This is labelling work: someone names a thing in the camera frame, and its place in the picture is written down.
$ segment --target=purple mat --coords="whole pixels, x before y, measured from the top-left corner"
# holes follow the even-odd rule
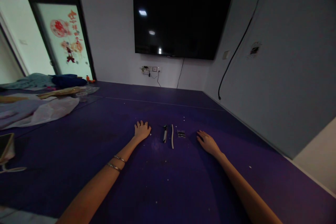
[[[93,86],[100,87],[93,94],[96,96],[224,110],[202,91],[111,82],[97,82]]]
[[[196,142],[198,129],[214,137],[284,223],[336,222],[336,199],[229,113],[108,98],[16,139],[8,168],[28,169],[2,174],[0,204],[59,217],[126,145],[139,119],[150,123],[152,135],[134,151],[92,223],[249,223],[221,167]],[[164,124],[174,125],[174,150],[170,130],[162,143]],[[187,137],[178,138],[177,129]]]

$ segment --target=black tv screen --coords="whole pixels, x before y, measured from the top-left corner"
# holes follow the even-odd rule
[[[212,60],[231,0],[133,0],[135,52]]]

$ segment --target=power cord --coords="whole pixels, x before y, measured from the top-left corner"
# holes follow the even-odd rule
[[[161,88],[161,85],[160,85],[160,83],[159,83],[159,73],[160,73],[160,71],[158,71],[158,73],[157,73],[157,82],[158,82],[158,84],[159,84],[159,86],[160,86],[160,88]]]
[[[178,88],[178,86],[179,86],[179,82],[180,82],[180,78],[181,78],[181,74],[182,74],[182,68],[183,68],[183,64],[184,64],[184,59],[185,58],[183,58],[183,62],[182,62],[182,67],[181,67],[181,72],[180,72],[180,76],[179,76],[179,80],[177,81],[177,87],[176,87],[176,89]]]
[[[222,80],[220,81],[220,84],[219,84],[219,87],[218,87],[218,99],[219,99],[219,100],[221,100],[221,97],[220,97],[220,95],[219,95],[219,91],[220,91],[220,89],[221,89],[221,86],[222,86],[222,82],[223,82],[224,76],[225,76],[226,72],[227,72],[228,69],[229,69],[229,66],[230,66],[230,64],[231,64],[231,61],[232,61],[233,57],[236,55],[236,52],[237,52],[237,50],[238,50],[240,44],[242,43],[242,41],[243,41],[243,39],[244,39],[244,37],[245,37],[245,35],[246,35],[247,30],[248,30],[249,27],[250,27],[250,24],[251,24],[251,22],[252,22],[252,19],[253,19],[253,17],[254,17],[254,14],[255,14],[256,9],[257,9],[257,6],[258,6],[258,2],[259,2],[259,0],[257,0],[257,3],[256,3],[256,5],[255,5],[255,8],[254,8],[254,11],[253,11],[253,13],[252,13],[251,19],[250,19],[250,21],[249,21],[249,24],[247,25],[246,30],[245,30],[245,32],[244,32],[244,34],[243,34],[243,36],[242,36],[242,38],[241,38],[241,40],[240,40],[238,46],[237,46],[235,52],[233,53],[233,55],[232,55],[232,57],[231,57],[231,59],[230,59],[230,61],[229,61],[229,63],[228,63],[228,66],[227,66],[227,68],[226,68],[226,70],[225,70],[225,72],[224,72],[224,74],[223,74]]]

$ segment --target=glass door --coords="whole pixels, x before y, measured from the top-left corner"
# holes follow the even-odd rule
[[[37,3],[59,74],[93,79],[76,5]]]

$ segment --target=bracelet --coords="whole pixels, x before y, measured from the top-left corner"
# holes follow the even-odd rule
[[[110,162],[108,162],[106,165],[112,167],[113,169],[116,169],[118,172],[121,171],[121,169],[119,169],[117,166],[111,164]]]
[[[126,161],[124,159],[122,159],[121,157],[118,157],[118,156],[114,156],[116,159],[119,159],[121,161],[123,161],[124,163],[126,163]]]

